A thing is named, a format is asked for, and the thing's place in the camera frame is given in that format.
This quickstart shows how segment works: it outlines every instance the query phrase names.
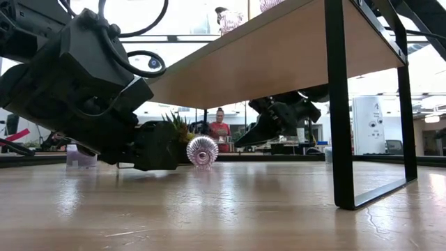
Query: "black metal table leg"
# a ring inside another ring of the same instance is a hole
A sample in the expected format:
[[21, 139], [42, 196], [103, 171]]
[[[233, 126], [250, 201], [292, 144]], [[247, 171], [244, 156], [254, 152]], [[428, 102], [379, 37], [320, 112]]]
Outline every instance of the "black metal table leg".
[[[362, 5], [361, 0], [351, 1], [360, 11], [368, 8]], [[403, 48], [399, 53], [404, 53], [407, 58], [406, 30], [390, 2], [388, 0], [374, 0], [374, 2], [395, 30], [397, 44]], [[404, 187], [417, 178], [408, 65], [406, 62], [405, 66], [398, 69], [406, 178], [355, 197], [343, 0], [325, 0], [325, 32], [330, 85], [334, 202], [340, 208], [356, 210]]]

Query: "woman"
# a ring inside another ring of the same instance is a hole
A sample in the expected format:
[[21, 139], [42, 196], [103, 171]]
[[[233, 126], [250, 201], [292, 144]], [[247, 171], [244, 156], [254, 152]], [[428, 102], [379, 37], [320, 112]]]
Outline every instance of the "woman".
[[[216, 114], [216, 122], [212, 122], [210, 124], [210, 136], [216, 140], [220, 137], [226, 139], [227, 136], [231, 136], [231, 131], [229, 130], [229, 125], [223, 123], [224, 112], [222, 108], [218, 108]], [[228, 144], [218, 144], [218, 151], [220, 153], [228, 153], [229, 145]]]

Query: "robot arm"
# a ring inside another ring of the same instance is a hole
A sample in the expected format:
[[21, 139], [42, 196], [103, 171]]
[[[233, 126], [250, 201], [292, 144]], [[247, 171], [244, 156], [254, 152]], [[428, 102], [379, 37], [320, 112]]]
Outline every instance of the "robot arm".
[[[82, 152], [100, 154], [109, 164], [176, 168], [174, 127], [151, 121], [137, 128], [133, 114], [153, 97], [134, 74], [164, 73], [158, 55], [127, 53], [119, 28], [108, 25], [103, 11], [98, 15], [85, 9], [71, 18], [57, 0], [3, 1], [0, 9], [0, 56], [23, 62], [2, 76], [0, 107], [72, 139]], [[133, 68], [128, 57], [137, 54], [157, 59], [162, 69], [147, 73]]]

